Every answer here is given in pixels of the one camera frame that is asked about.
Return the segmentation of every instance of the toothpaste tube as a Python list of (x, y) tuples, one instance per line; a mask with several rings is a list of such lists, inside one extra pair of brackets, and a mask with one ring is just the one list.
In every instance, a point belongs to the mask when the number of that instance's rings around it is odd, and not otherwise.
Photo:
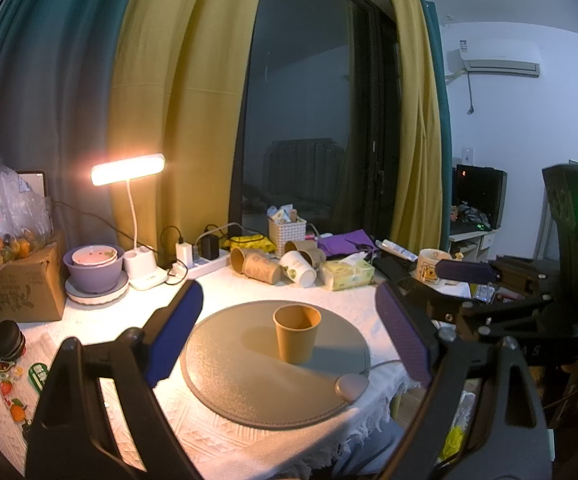
[(396, 243), (393, 243), (391, 240), (383, 240), (378, 242), (378, 247), (387, 253), (395, 254), (396, 256), (403, 258), (405, 260), (409, 260), (410, 262), (415, 263), (418, 260), (418, 256), (413, 254), (410, 251), (407, 251), (404, 247), (399, 246)]

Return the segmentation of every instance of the desk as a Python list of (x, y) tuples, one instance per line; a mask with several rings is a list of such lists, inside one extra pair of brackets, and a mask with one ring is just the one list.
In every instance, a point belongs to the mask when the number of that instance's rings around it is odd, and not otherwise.
[[(372, 364), (398, 358), (376, 314), (374, 286), (339, 292), (329, 292), (321, 286), (302, 289), (284, 282), (271, 286), (236, 274), (230, 267), (197, 281), (204, 289), (200, 319), (247, 301), (306, 301), (328, 308), (353, 323), (367, 341)], [(43, 333), (48, 333), (56, 346), (71, 335), (83, 344), (107, 341), (127, 327), (142, 326), (150, 314), (168, 304), (177, 291), (177, 286), (168, 285), (143, 292), (130, 288), (123, 298), (104, 308), (81, 306), (67, 300), (62, 321), (24, 323), (21, 327), (28, 342)], [(154, 391), (182, 446), (206, 479), (262, 480), (283, 472), (292, 474), (292, 478), (306, 478), (312, 468), (329, 465), (340, 445), (361, 442), (368, 432), (388, 419), (389, 401), (409, 384), (402, 365), (377, 368), (371, 372), (370, 386), (353, 406), (319, 424), (289, 431), (256, 430), (221, 418), (189, 391), (179, 365)], [(140, 467), (140, 457), (126, 429), (112, 381), (102, 380), (102, 390), (122, 457)], [(13, 421), (0, 397), (0, 449), (22, 471), (26, 446), (18, 428), (12, 427)]]
[(492, 231), (473, 231), (449, 235), (451, 253), (462, 252), (466, 262), (483, 262), (488, 260), (488, 248), (493, 245), (498, 229)]

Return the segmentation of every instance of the paper cup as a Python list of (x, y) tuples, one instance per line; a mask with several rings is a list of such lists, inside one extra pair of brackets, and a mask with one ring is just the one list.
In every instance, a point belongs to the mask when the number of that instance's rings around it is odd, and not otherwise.
[(252, 253), (262, 254), (262, 251), (260, 249), (234, 247), (231, 250), (231, 267), (233, 267), (233, 270), (242, 274), (244, 272), (245, 258)]
[(318, 242), (315, 240), (289, 240), (284, 245), (284, 252), (289, 251), (311, 251), (318, 248)]
[(282, 270), (280, 266), (267, 259), (264, 254), (260, 252), (249, 253), (243, 264), (243, 272), (245, 276), (260, 280), (261, 282), (275, 285), (280, 281)]
[(451, 255), (440, 249), (422, 249), (418, 255), (416, 265), (416, 280), (430, 285), (440, 283), (440, 278), (435, 273), (435, 264), (440, 260), (450, 260)]
[(314, 306), (292, 304), (275, 309), (275, 335), (280, 359), (294, 365), (311, 359), (321, 320), (322, 315)]
[(322, 249), (310, 249), (308, 251), (299, 251), (307, 263), (317, 269), (321, 263), (326, 261), (325, 251)]
[(300, 286), (309, 286), (316, 281), (316, 271), (298, 251), (289, 251), (280, 258), (280, 266), (284, 273)]

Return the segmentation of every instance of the white mouse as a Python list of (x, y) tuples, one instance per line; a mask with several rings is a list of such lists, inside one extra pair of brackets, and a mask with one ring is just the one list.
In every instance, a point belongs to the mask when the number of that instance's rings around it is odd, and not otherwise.
[(336, 381), (336, 394), (354, 403), (369, 386), (369, 378), (360, 374), (345, 374)]

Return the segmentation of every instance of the blue gripper pad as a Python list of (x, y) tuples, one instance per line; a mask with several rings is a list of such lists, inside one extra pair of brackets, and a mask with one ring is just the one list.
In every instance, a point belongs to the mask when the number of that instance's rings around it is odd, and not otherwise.
[(149, 358), (143, 377), (151, 388), (171, 374), (202, 312), (203, 301), (200, 283), (188, 280), (171, 303), (157, 309), (145, 323), (143, 343)]
[(375, 306), (409, 376), (428, 387), (439, 352), (434, 324), (423, 310), (409, 306), (389, 282), (378, 286)]

